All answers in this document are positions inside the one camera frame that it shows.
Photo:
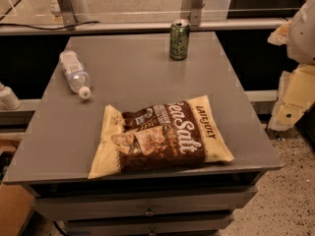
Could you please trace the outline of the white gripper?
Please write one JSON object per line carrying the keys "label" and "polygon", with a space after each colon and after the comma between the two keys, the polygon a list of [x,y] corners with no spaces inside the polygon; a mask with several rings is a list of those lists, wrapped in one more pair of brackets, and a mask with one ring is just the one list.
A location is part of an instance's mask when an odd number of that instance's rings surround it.
{"label": "white gripper", "polygon": [[278,99],[268,127],[274,131],[292,128],[315,103],[315,0],[307,0],[291,21],[278,27],[268,42],[286,44],[287,56],[301,63],[293,72],[283,71]]}

